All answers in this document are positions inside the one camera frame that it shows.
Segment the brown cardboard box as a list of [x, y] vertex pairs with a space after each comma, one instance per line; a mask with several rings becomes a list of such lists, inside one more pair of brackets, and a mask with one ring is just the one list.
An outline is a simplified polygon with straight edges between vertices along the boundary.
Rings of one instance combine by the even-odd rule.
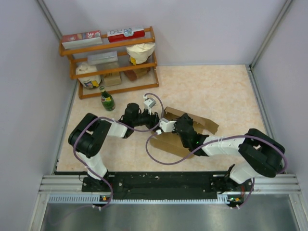
[[[175, 109], [172, 107], [166, 107], [164, 110], [164, 116], [163, 118], [166, 118], [167, 120], [176, 120], [180, 116], [182, 116], [184, 111], [181, 111], [179, 109]], [[200, 117], [194, 114], [187, 113], [189, 117], [193, 119], [193, 128], [197, 133], [201, 133], [204, 130], [207, 130], [211, 134], [216, 134], [218, 131], [219, 125], [204, 117]], [[180, 157], [187, 156], [191, 151], [194, 149], [187, 149], [184, 148], [182, 145], [182, 142], [180, 140], [180, 137], [174, 133], [174, 132], [168, 132], [168, 133], [162, 133], [160, 135], [155, 135], [154, 138], [151, 138], [149, 143], [152, 147], [165, 151], [170, 154], [174, 154]]]

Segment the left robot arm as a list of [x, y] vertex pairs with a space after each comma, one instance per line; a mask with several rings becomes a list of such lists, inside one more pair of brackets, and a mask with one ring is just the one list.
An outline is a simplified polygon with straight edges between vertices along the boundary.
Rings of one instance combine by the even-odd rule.
[[71, 132], [68, 143], [73, 147], [75, 158], [87, 169], [93, 178], [92, 185], [99, 191], [109, 186], [109, 179], [105, 176], [107, 168], [99, 154], [106, 137], [127, 139], [136, 127], [145, 126], [149, 131], [156, 129], [159, 123], [157, 112], [150, 109], [143, 111], [136, 103], [129, 103], [119, 120], [97, 117], [88, 113]]

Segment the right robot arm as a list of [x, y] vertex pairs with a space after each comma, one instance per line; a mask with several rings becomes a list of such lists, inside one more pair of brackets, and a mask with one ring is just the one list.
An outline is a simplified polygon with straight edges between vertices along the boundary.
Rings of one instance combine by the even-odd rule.
[[225, 176], [225, 186], [237, 190], [246, 180], [258, 176], [274, 178], [282, 172], [282, 156], [285, 148], [256, 128], [245, 135], [222, 138], [197, 133], [193, 119], [187, 113], [176, 119], [176, 133], [187, 148], [196, 156], [232, 155], [241, 156], [244, 161], [231, 166]]

